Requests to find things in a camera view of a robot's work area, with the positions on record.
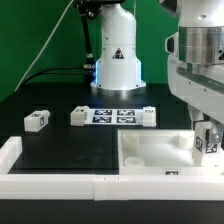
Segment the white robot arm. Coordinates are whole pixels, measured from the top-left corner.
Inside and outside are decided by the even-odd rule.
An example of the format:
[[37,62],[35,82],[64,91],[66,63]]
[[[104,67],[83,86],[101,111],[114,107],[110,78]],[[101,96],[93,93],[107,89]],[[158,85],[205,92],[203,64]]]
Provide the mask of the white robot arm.
[[[189,105],[191,120],[211,119],[209,141],[224,134],[224,0],[157,0],[178,19],[177,32],[165,41],[168,84]],[[145,86],[136,57],[136,20],[115,1],[99,2],[102,53],[96,62],[94,90],[129,93]]]

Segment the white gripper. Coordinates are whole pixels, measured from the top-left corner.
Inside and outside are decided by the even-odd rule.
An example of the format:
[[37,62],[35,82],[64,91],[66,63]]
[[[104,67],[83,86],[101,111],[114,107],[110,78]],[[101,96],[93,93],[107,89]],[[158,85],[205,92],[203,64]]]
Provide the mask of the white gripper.
[[210,116],[210,142],[219,144],[224,133],[224,64],[209,65],[201,75],[198,70],[187,71],[187,64],[178,59],[179,33],[165,41],[168,86],[173,95],[188,103],[191,129]]

